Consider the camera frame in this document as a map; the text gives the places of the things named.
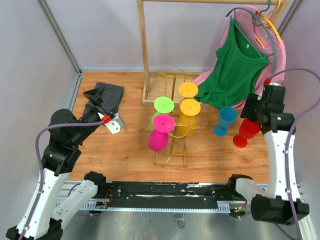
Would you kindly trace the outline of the red wine glass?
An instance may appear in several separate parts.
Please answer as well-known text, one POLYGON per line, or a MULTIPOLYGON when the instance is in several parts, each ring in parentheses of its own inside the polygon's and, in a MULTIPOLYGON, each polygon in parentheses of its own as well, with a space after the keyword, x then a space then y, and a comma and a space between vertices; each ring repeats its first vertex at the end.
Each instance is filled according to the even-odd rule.
POLYGON ((233 137, 233 144, 238 148, 245 148, 248 140, 255 137, 260 132, 260 125, 248 118, 241 123, 238 134, 233 137))

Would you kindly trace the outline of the blue wine glass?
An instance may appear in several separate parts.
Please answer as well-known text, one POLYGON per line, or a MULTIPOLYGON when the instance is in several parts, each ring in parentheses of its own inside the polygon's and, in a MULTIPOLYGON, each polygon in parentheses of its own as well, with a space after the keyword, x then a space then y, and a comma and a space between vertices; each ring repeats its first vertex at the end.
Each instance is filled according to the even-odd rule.
POLYGON ((218 124, 214 126, 213 132, 218 137, 224 137, 228 133, 228 128, 235 122, 238 114, 237 111, 230 107, 225 106, 219 110, 218 124))

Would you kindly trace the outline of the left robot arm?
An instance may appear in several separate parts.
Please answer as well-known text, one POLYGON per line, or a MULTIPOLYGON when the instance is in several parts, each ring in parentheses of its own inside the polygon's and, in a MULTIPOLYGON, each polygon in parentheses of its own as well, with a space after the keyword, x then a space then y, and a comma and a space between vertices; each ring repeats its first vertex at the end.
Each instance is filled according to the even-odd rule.
POLYGON ((106 177, 94 171, 87 173, 78 188, 57 206, 63 185, 81 155, 79 146, 99 126, 111 118, 102 107, 103 87, 84 92, 93 104, 80 119, 69 109, 57 110, 48 127, 35 139, 39 179, 21 222, 9 228, 10 240, 59 240, 80 208, 91 198, 107 193, 106 177))

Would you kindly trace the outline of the green wine glass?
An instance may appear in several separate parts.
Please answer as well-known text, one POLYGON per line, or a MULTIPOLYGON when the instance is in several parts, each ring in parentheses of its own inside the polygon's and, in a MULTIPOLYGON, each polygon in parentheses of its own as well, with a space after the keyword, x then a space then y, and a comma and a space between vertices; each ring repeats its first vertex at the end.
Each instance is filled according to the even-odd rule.
POLYGON ((150 129, 153 131, 155 129, 154 127, 154 119, 160 114, 168 114, 173 111, 175 108, 175 104, 172 99, 166 96, 160 96, 158 97, 153 104, 155 108, 155 113, 152 115, 150 120, 150 129))

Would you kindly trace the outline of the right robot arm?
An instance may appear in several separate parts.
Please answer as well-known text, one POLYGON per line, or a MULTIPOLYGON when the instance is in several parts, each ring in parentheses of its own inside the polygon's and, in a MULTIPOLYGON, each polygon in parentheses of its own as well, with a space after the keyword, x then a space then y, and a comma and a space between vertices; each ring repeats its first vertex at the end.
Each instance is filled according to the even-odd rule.
POLYGON ((261 95, 250 93, 240 117, 239 133, 233 137, 238 148, 262 133, 267 146, 269 177, 262 190, 250 176, 233 174, 226 193, 232 200, 244 198, 250 203, 254 220, 291 226, 310 212, 298 190, 294 166, 295 117, 284 112, 285 87, 266 84, 261 95))

